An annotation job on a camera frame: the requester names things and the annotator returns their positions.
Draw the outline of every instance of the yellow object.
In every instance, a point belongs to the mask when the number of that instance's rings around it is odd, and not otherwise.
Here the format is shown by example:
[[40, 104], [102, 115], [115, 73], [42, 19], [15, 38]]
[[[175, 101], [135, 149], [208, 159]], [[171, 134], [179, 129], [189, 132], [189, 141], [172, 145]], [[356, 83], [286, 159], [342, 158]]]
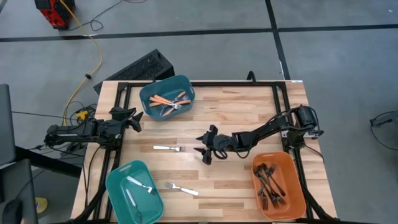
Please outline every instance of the yellow object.
[[47, 208], [47, 205], [49, 204], [47, 199], [45, 198], [36, 197], [35, 201], [36, 201], [36, 212], [38, 214], [44, 212], [44, 210]]
[[[89, 37], [94, 44], [97, 46], [98, 50], [99, 50], [99, 54], [101, 55], [101, 59], [99, 61], [98, 66], [92, 70], [89, 75], [92, 76], [92, 74], [94, 74], [95, 72], [98, 71], [98, 69], [100, 69], [102, 62], [103, 62], [103, 51], [102, 48], [100, 47], [100, 45], [97, 43], [97, 41], [92, 38], [92, 36], [90, 36], [87, 31], [83, 28], [83, 26], [81, 25], [80, 21], [77, 19], [77, 17], [74, 15], [74, 13], [72, 12], [72, 10], [69, 9], [69, 7], [64, 3], [63, 0], [60, 0], [61, 4], [63, 4], [63, 6], [65, 7], [65, 9], [67, 9], [67, 11], [70, 13], [70, 15], [74, 18], [74, 20], [77, 22], [77, 24], [79, 25], [79, 28], [81, 29], [81, 31], [83, 31], [83, 33]], [[80, 90], [81, 86], [84, 84], [84, 82], [87, 81], [87, 77], [77, 86], [76, 90], [73, 92], [72, 96], [69, 98], [67, 105], [65, 106], [65, 111], [63, 112], [63, 125], [67, 125], [67, 113], [68, 113], [68, 107], [70, 102], [72, 101], [73, 97], [75, 97], [76, 93]]]
[[88, 111], [82, 111], [82, 112], [77, 113], [76, 117], [78, 119], [85, 120], [87, 118], [87, 115], [88, 115]]

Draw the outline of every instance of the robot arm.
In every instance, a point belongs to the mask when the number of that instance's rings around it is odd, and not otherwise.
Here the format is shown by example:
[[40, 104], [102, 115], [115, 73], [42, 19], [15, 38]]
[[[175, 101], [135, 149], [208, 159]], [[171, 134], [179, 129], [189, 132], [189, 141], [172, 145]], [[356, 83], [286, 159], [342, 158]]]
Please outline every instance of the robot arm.
[[[228, 151], [233, 151], [238, 154], [240, 158], [246, 158], [249, 155], [252, 147], [257, 143], [275, 133], [287, 131], [287, 140], [291, 146], [296, 146], [298, 142], [303, 143], [303, 136], [305, 133], [319, 133], [323, 131], [315, 129], [318, 126], [318, 119], [314, 116], [313, 109], [309, 106], [298, 106], [288, 111], [284, 111], [272, 117], [265, 125], [253, 130], [232, 133], [232, 136], [218, 134], [216, 126], [211, 125], [210, 131], [207, 131], [203, 136], [197, 138], [206, 145], [207, 149], [195, 148], [203, 155], [202, 161], [211, 164], [211, 152], [219, 158], [226, 159]], [[291, 126], [289, 123], [289, 116], [294, 115], [295, 125]], [[240, 152], [248, 152], [245, 156], [241, 156]]]
[[47, 130], [44, 143], [54, 147], [65, 142], [97, 142], [100, 146], [116, 147], [121, 146], [121, 136], [126, 128], [132, 126], [135, 131], [141, 131], [139, 122], [143, 112], [134, 116], [135, 108], [114, 107], [109, 113], [112, 119], [107, 121], [92, 119], [76, 126], [52, 125]]

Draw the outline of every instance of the teal plastic tray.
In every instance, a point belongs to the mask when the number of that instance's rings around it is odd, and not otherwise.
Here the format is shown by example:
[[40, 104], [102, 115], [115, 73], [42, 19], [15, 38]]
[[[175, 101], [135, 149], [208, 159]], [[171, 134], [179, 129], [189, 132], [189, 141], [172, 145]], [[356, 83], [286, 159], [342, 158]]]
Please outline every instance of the teal plastic tray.
[[[155, 194], [150, 194], [145, 188], [128, 181], [126, 178], [128, 175], [152, 187]], [[106, 188], [119, 224], [155, 223], [163, 215], [163, 201], [147, 166], [142, 161], [131, 161], [112, 171], [106, 179]], [[129, 189], [142, 213], [142, 223], [140, 223], [137, 209], [132, 206], [127, 196], [126, 189]]]
[[[149, 104], [151, 103], [149, 97], [151, 96], [159, 95], [172, 101], [183, 91], [185, 91], [185, 95], [189, 97], [191, 103], [189, 105], [182, 105], [180, 110], [174, 110], [169, 115], [161, 116], [160, 112], [162, 111], [162, 106], [149, 107]], [[193, 91], [191, 82], [185, 75], [176, 75], [145, 86], [139, 92], [139, 97], [141, 99], [145, 113], [156, 121], [163, 121], [189, 111], [193, 106], [195, 92]], [[167, 107], [163, 113], [166, 113], [168, 109], [171, 109], [171, 107]]]

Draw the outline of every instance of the floor stripe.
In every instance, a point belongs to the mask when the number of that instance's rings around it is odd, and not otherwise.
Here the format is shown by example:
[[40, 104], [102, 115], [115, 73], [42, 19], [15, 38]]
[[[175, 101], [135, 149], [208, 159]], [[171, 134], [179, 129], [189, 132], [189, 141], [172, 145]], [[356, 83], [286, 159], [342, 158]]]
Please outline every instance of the floor stripe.
[[[116, 39], [133, 37], [170, 37], [180, 35], [211, 35], [211, 34], [256, 34], [272, 32], [271, 28], [250, 28], [250, 29], [218, 29], [218, 30], [187, 30], [170, 32], [142, 32], [127, 34], [98, 34], [92, 35], [95, 39]], [[85, 35], [50, 36], [50, 37], [5, 37], [0, 38], [0, 42], [30, 42], [30, 41], [50, 41], [50, 40], [88, 40]]]
[[276, 51], [278, 53], [279, 62], [282, 67], [282, 74], [283, 74], [285, 80], [290, 80], [289, 69], [287, 68], [287, 62], [286, 62], [286, 58], [285, 58], [285, 52], [284, 52], [284, 48], [282, 46], [282, 41], [280, 41], [280, 36], [279, 36], [277, 24], [276, 24], [274, 10], [272, 9], [272, 5], [271, 5], [271, 0], [266, 0], [266, 4], [267, 4], [269, 21], [271, 22], [271, 28], [273, 30], [272, 34], [274, 35], [274, 40], [275, 40], [275, 44], [276, 44]]
[[398, 29], [398, 24], [329, 26], [329, 27], [291, 27], [291, 28], [278, 28], [278, 31], [279, 32], [314, 32], [314, 31], [372, 30], [372, 29]]
[[4, 8], [4, 6], [6, 5], [7, 0], [2, 0], [0, 3], [0, 12], [2, 11], [2, 9]]

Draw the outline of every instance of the orange bin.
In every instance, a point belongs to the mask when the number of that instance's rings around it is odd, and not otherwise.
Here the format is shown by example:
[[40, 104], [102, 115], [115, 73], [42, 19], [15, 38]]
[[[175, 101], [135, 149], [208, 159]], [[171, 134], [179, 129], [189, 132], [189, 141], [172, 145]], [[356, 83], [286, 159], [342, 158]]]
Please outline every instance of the orange bin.
[[[293, 220], [302, 217], [305, 214], [306, 209], [305, 200], [300, 186], [299, 177], [297, 176], [296, 169], [290, 155], [286, 152], [258, 154], [253, 159], [252, 168], [263, 163], [268, 167], [273, 164], [277, 165], [272, 177], [286, 193], [286, 196], [282, 197], [286, 201], [286, 205], [279, 204], [279, 208], [275, 209], [272, 206], [269, 196], [266, 194], [268, 198], [268, 210], [263, 210], [261, 197], [257, 195], [258, 191], [261, 189], [261, 183], [252, 171], [253, 186], [259, 210], [271, 220]], [[271, 178], [270, 182], [272, 188], [280, 195], [278, 188]]]

